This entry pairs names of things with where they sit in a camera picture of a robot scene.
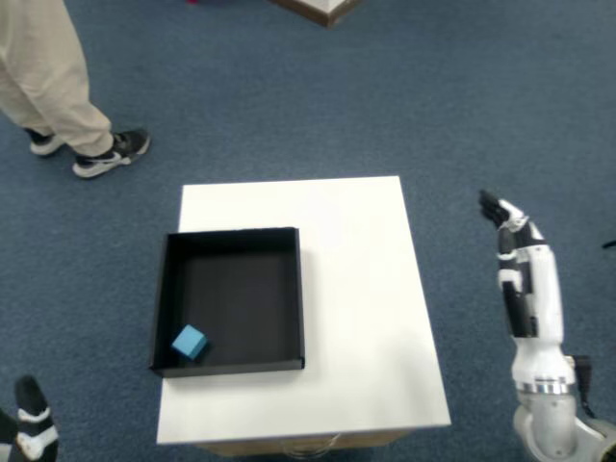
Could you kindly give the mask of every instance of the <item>person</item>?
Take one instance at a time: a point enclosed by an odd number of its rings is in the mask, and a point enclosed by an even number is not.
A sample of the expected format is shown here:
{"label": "person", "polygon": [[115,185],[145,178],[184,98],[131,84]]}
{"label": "person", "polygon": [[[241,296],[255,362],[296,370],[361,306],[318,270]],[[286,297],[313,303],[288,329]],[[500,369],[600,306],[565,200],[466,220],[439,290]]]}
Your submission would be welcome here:
{"label": "person", "polygon": [[93,178],[143,155],[145,130],[113,133],[90,102],[86,60],[64,0],[0,0],[0,110],[41,157],[68,144],[74,173]]}
{"label": "person", "polygon": [[31,375],[15,382],[15,399],[17,420],[0,409],[0,462],[54,462],[58,457],[58,430],[47,399]]}

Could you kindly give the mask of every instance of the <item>blue carpet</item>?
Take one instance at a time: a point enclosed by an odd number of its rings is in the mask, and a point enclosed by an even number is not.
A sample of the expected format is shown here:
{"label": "blue carpet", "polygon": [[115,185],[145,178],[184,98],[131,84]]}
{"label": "blue carpet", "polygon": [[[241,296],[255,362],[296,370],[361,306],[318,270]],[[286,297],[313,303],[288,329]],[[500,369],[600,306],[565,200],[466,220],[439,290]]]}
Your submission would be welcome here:
{"label": "blue carpet", "polygon": [[[0,405],[39,377],[63,461],[216,461],[155,445],[146,368],[184,184],[400,175],[453,425],[327,461],[523,458],[490,187],[556,252],[565,350],[616,421],[616,4],[365,0],[332,31],[256,0],[69,0],[92,98],[150,154],[92,182],[0,121]],[[250,461],[282,460],[274,457]]]}

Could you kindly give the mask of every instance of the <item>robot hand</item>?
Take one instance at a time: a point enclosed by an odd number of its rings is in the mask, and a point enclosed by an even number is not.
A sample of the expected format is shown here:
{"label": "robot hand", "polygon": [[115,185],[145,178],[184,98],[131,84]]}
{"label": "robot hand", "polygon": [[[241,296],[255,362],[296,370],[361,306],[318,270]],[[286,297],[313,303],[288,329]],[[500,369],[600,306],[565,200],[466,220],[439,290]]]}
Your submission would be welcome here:
{"label": "robot hand", "polygon": [[[540,462],[616,460],[616,427],[576,417],[577,363],[560,349],[562,306],[552,250],[520,209],[487,192],[479,203],[499,230],[499,285],[517,347],[512,375],[521,403],[514,418],[518,435]],[[583,378],[587,386],[589,375]]]}
{"label": "robot hand", "polygon": [[0,410],[0,461],[54,462],[58,456],[58,431],[47,400],[32,376],[15,383],[17,421]]}
{"label": "robot hand", "polygon": [[568,393],[576,377],[560,350],[562,306],[552,250],[520,209],[487,192],[481,192],[479,202],[499,232],[499,285],[518,347],[512,370],[516,387],[521,392]]}

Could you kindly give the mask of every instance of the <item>shoe sole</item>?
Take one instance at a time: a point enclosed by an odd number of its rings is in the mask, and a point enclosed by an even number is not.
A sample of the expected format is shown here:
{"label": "shoe sole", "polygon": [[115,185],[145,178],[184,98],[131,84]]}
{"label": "shoe sole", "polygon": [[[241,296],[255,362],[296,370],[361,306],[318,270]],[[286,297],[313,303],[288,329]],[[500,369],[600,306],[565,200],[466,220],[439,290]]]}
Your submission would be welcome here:
{"label": "shoe sole", "polygon": [[64,141],[58,137],[54,137],[47,144],[30,143],[30,151],[38,157],[49,157],[55,154],[58,149],[64,146]]}
{"label": "shoe sole", "polygon": [[92,168],[81,168],[77,163],[73,164],[73,173],[75,173],[78,177],[83,178],[85,180],[90,180],[92,178],[96,178],[97,176],[102,175],[103,173],[107,173],[109,170],[113,170],[116,167],[122,166],[130,166],[133,164],[139,157],[147,152],[151,144],[151,139],[148,138],[145,144],[141,147],[139,151],[135,154],[127,157],[123,157],[117,162],[112,164],[98,164],[96,167]]}

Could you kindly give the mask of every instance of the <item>leg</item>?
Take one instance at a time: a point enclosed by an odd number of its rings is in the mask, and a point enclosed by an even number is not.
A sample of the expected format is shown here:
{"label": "leg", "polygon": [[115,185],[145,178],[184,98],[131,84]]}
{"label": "leg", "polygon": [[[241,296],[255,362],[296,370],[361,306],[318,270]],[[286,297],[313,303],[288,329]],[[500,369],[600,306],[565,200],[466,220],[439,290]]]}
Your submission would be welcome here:
{"label": "leg", "polygon": [[48,136],[52,129],[40,115],[37,108],[30,102],[28,96],[14,82],[13,77],[0,60],[0,111],[21,128],[34,130]]}
{"label": "leg", "polygon": [[86,61],[64,0],[0,0],[0,16],[0,61],[48,126],[79,154],[110,150],[111,123],[90,103]]}

